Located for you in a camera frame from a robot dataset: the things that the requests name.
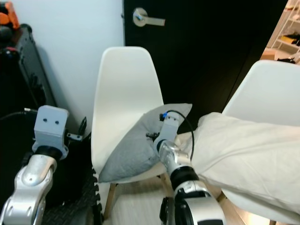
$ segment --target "metal bracket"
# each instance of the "metal bracket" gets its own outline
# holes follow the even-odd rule
[[[74,135],[74,134],[71,134],[71,133],[67,133],[67,137],[70,140],[73,140],[73,141],[79,141],[79,142],[81,142],[83,140],[83,136],[82,135]]]
[[[65,146],[65,126],[69,113],[65,109],[49,105],[39,107],[37,119],[34,126],[35,142],[32,150],[35,152],[39,146],[51,146],[62,152],[60,159],[68,155],[68,148]]]
[[[153,146],[157,149],[157,145],[161,140],[169,140],[173,142],[177,135],[177,130],[179,127],[179,115],[175,112],[168,112],[165,117],[163,127],[159,133],[159,136],[155,139]]]

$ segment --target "gray pillow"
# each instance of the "gray pillow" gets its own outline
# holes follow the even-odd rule
[[[144,114],[127,132],[109,156],[98,182],[113,182],[137,176],[159,162],[158,154],[153,150],[153,141],[146,133],[160,132],[163,122],[159,115],[168,110],[176,110],[187,116],[192,104],[168,104]],[[179,116],[179,124],[184,119]]]

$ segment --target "pillowcase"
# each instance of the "pillowcase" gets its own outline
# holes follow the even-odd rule
[[[176,110],[187,116],[192,104],[167,104],[144,114],[127,132],[109,156],[98,182],[114,182],[137,176],[159,162],[158,153],[153,150],[153,140],[146,133],[160,132],[163,122],[159,115],[168,110]],[[179,116],[179,124],[184,119]]]
[[[183,144],[191,151],[191,140]],[[300,127],[211,113],[195,131],[200,179],[300,214]]]

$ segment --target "black case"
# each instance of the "black case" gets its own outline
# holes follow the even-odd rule
[[[56,106],[30,26],[22,24],[10,41],[0,42],[0,64],[0,117]]]

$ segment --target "white wall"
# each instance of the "white wall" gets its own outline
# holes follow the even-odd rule
[[[123,43],[122,0],[12,0],[20,23],[33,29],[59,107],[70,112],[73,132],[87,116],[103,51]]]

